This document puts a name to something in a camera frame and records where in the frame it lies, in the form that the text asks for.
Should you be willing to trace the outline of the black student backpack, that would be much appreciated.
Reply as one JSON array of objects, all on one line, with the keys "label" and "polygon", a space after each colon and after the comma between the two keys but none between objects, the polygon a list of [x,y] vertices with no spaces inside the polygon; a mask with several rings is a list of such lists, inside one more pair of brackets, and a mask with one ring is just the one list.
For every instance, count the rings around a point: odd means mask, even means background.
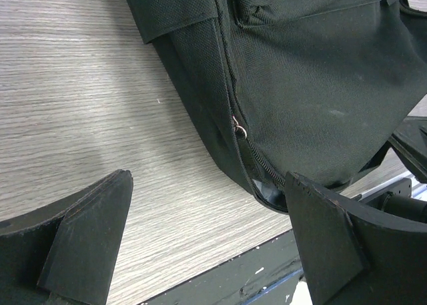
[{"label": "black student backpack", "polygon": [[408,0],[126,0],[218,168],[288,211],[285,176],[335,192],[376,169],[426,95]]}]

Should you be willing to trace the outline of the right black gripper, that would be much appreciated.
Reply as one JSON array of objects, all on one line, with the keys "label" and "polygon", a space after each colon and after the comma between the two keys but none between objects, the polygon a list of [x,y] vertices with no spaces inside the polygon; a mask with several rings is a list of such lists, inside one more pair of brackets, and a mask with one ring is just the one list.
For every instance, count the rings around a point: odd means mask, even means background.
[{"label": "right black gripper", "polygon": [[419,182],[426,181],[426,117],[408,116],[389,143],[404,166]]}]

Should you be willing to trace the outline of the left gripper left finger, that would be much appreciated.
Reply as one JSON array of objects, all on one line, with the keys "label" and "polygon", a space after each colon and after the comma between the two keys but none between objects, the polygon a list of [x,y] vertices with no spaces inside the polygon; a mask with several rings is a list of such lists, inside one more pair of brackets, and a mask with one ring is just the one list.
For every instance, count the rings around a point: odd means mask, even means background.
[{"label": "left gripper left finger", "polygon": [[2,304],[105,304],[131,203],[116,170],[61,200],[1,222]]}]

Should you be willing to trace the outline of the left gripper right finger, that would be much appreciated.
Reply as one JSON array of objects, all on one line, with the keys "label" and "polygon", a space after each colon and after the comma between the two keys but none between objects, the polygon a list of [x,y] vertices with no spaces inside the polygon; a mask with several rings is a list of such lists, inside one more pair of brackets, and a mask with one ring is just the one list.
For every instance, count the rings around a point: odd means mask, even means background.
[{"label": "left gripper right finger", "polygon": [[286,203],[314,304],[425,304],[426,202],[379,206],[286,175]]}]

